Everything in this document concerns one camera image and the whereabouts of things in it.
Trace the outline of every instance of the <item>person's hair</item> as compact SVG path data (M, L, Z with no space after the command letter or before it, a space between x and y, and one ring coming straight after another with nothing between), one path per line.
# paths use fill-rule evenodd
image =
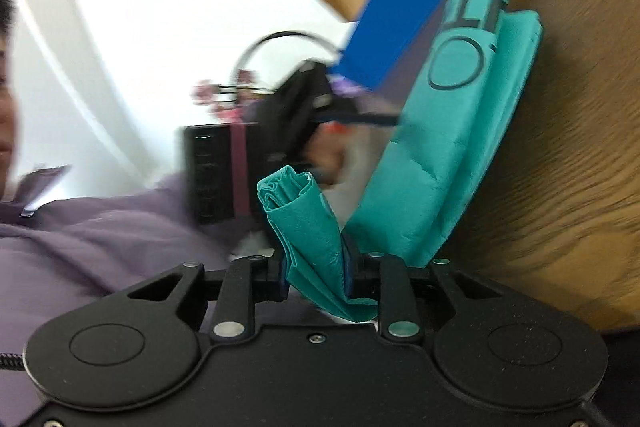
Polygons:
M7 37L14 23L15 0L0 0L0 35Z

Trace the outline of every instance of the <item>folded teal bag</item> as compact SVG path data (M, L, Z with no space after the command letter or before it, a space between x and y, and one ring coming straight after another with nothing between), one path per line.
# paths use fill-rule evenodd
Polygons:
M258 182L258 198L285 251L287 281L332 315L354 322L378 314L372 299L348 299L338 222L308 172L285 166Z
M447 1L398 129L345 227L361 251L393 253L409 266L425 266L473 197L542 36L535 12L507 14L507 2ZM284 168L258 184L287 251L287 280L330 313L364 320L375 311L344 294L335 217L312 177L299 176Z

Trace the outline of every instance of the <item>pink strap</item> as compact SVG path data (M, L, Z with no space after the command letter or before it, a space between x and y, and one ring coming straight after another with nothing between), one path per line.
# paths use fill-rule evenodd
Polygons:
M239 121L231 122L231 176L234 185L236 217L249 216L249 174L246 159L246 129Z

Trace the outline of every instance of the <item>wooden table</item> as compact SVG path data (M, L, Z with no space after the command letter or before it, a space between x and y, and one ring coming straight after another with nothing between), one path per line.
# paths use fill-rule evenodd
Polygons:
M640 324L640 0L511 0L545 29L441 255L587 320Z

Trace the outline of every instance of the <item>black robotic device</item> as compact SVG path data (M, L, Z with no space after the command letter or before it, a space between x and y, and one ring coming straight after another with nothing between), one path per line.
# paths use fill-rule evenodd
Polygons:
M447 260L343 244L377 328L256 327L254 304L287 296L282 251L185 263L34 333L24 362L46 401L23 427L609 425L590 405L607 367L590 327Z

